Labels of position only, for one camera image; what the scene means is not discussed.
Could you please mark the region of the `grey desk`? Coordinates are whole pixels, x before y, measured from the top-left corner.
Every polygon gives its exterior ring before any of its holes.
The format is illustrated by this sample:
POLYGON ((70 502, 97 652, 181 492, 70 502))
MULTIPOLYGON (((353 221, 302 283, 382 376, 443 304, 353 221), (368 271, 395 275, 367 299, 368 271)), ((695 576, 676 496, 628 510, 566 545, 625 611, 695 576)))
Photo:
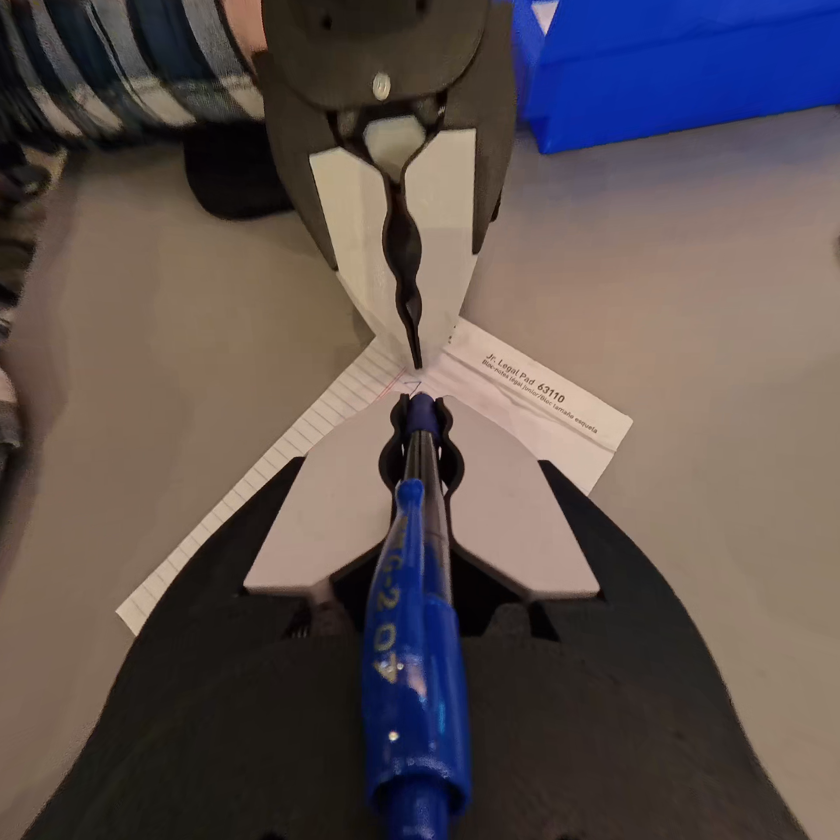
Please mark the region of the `grey desk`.
MULTIPOLYGON (((464 316, 630 416, 592 498, 838 838, 838 111, 555 156, 518 137, 464 316)), ((117 607, 370 341, 293 215, 219 221, 178 148, 70 162, 3 365, 2 838, 98 719, 117 607)))

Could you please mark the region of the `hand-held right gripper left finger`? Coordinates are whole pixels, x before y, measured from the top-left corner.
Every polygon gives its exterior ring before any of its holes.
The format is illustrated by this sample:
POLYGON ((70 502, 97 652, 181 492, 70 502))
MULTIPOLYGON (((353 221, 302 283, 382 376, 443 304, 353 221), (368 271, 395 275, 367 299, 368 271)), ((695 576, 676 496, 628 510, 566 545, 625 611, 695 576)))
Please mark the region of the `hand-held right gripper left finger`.
POLYGON ((331 575, 384 539, 393 490, 380 457, 399 399, 375 401, 310 449, 245 577, 249 594, 326 597, 331 575))

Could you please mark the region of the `white lined legal pad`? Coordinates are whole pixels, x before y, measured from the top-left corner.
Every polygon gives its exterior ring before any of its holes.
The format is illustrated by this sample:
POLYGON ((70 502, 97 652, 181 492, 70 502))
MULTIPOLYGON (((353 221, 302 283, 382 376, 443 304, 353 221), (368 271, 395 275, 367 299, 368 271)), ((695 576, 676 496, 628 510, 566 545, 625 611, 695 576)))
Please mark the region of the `white lined legal pad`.
POLYGON ((411 372, 382 339, 371 344, 289 426, 169 556, 118 607, 137 636, 176 574, 295 457, 370 404, 398 392, 454 396, 552 462, 588 496, 633 421, 526 354, 460 318, 438 361, 411 372))

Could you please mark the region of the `blue plastic bin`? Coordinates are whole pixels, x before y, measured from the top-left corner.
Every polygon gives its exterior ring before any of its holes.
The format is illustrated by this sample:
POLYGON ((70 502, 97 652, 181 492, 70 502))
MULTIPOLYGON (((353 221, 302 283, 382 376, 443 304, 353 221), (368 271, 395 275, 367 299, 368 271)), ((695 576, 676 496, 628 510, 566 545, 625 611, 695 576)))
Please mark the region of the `blue plastic bin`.
POLYGON ((513 2, 542 154, 835 106, 838 1, 513 2))

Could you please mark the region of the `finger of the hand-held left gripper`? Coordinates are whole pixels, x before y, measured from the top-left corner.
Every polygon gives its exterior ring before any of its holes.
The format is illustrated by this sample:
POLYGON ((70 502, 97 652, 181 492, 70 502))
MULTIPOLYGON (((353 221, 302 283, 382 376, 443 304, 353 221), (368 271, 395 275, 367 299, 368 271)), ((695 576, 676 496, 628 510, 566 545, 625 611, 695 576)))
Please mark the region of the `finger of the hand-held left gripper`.
POLYGON ((392 352, 422 368, 419 234, 390 179, 344 148, 311 154, 336 272, 362 318, 392 352))
POLYGON ((421 240, 416 287, 421 299, 418 338, 424 363, 447 345, 473 277, 476 131, 437 133, 404 173, 406 207, 421 240))

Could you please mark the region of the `blue ballpoint pen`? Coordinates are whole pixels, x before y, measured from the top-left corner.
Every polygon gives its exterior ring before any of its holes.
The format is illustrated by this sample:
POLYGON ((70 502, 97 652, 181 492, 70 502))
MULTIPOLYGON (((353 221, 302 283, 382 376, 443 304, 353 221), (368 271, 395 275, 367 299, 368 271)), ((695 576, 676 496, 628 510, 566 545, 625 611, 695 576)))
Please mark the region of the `blue ballpoint pen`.
POLYGON ((472 792, 466 671, 445 484, 444 410, 405 404, 405 466, 364 614, 365 790, 386 838, 449 838, 472 792))

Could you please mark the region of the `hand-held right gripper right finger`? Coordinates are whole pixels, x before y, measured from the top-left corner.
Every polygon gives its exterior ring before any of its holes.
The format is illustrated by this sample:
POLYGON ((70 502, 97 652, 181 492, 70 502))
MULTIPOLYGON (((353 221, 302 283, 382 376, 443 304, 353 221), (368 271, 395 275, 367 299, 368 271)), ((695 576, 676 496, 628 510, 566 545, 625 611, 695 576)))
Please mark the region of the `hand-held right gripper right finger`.
POLYGON ((536 457, 453 396, 451 536, 484 572, 530 602, 588 599, 601 587, 536 457))

